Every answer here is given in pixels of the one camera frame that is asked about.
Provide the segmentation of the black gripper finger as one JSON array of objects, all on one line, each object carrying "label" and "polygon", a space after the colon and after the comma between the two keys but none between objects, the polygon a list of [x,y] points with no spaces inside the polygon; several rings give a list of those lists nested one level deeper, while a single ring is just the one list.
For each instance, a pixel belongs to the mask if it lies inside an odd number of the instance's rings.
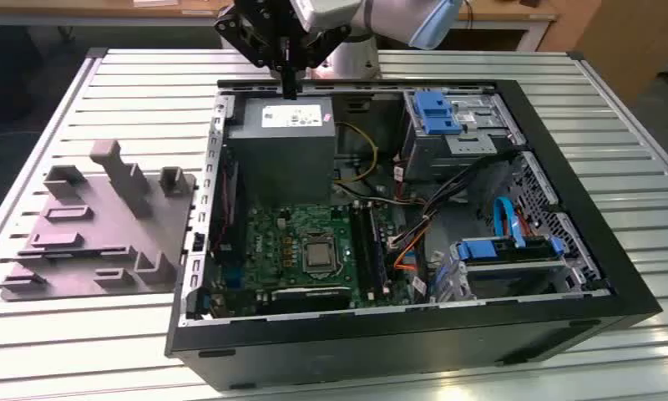
[{"label": "black gripper finger", "polygon": [[351,34],[351,26],[340,25],[315,35],[298,26],[289,36],[289,99],[297,99],[301,74],[320,66],[327,56]]},{"label": "black gripper finger", "polygon": [[290,70],[282,58],[278,39],[262,38],[254,28],[245,25],[240,16],[218,18],[214,29],[254,67],[269,69],[270,75],[280,80],[282,98],[290,99]]}]

